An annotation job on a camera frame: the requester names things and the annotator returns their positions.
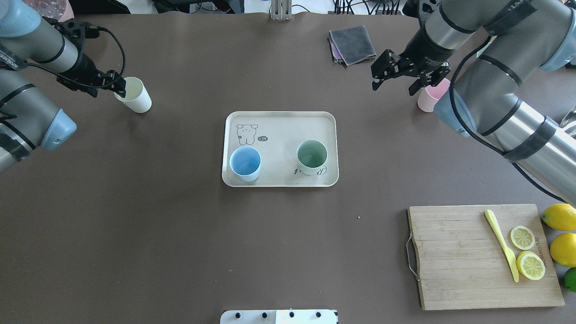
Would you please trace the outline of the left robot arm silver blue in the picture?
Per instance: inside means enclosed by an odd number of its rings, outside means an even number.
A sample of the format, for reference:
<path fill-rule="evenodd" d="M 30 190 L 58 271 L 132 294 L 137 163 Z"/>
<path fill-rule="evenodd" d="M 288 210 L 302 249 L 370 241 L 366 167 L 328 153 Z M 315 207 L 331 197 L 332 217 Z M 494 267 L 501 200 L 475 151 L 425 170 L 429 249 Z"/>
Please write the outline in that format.
<path fill-rule="evenodd" d="M 22 70 L 40 68 L 73 91 L 97 97 L 110 90 L 125 98 L 123 72 L 103 72 L 84 51 L 104 27 L 75 19 L 42 17 L 21 0 L 1 2 L 0 168 L 6 171 L 42 147 L 54 150 L 76 131 L 66 113 L 37 88 Z"/>

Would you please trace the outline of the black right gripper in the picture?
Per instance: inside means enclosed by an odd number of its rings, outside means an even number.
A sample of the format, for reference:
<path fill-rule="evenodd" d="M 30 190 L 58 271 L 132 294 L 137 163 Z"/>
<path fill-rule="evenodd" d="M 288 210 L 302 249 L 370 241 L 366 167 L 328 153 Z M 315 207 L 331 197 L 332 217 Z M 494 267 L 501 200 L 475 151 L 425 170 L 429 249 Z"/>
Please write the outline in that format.
<path fill-rule="evenodd" d="M 420 29 L 401 54 L 387 49 L 371 65 L 372 90 L 377 91 L 386 80 L 401 76 L 416 78 L 409 87 L 410 96 L 428 85 L 437 86 L 450 72 L 448 58 L 451 55 L 452 50 L 434 43 Z"/>

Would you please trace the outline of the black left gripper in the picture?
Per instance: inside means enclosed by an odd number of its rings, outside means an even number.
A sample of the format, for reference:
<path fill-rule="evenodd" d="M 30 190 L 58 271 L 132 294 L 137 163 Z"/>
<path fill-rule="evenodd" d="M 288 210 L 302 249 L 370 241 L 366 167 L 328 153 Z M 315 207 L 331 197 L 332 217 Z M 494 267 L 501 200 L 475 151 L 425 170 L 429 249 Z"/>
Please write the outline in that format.
<path fill-rule="evenodd" d="M 126 81 L 121 74 L 115 70 L 98 70 L 85 54 L 73 68 L 60 72 L 56 80 L 70 90 L 79 90 L 93 98 L 98 96 L 98 90 L 110 90 L 120 98 L 126 97 Z"/>

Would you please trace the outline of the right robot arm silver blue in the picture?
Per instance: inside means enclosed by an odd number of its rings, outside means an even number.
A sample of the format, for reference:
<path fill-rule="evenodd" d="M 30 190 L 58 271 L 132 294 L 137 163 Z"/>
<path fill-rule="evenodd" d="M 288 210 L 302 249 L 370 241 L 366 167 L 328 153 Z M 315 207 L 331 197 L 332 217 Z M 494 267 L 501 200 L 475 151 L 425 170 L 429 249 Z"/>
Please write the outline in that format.
<path fill-rule="evenodd" d="M 536 70 L 554 71 L 575 57 L 575 10 L 558 0 L 440 0 L 418 14 L 420 28 L 397 55 L 372 64 L 373 90 L 410 76 L 414 95 L 437 86 L 448 59 L 479 30 L 487 39 L 461 61 L 434 113 L 506 159 L 535 187 L 575 205 L 575 140 L 553 119 L 518 98 Z"/>

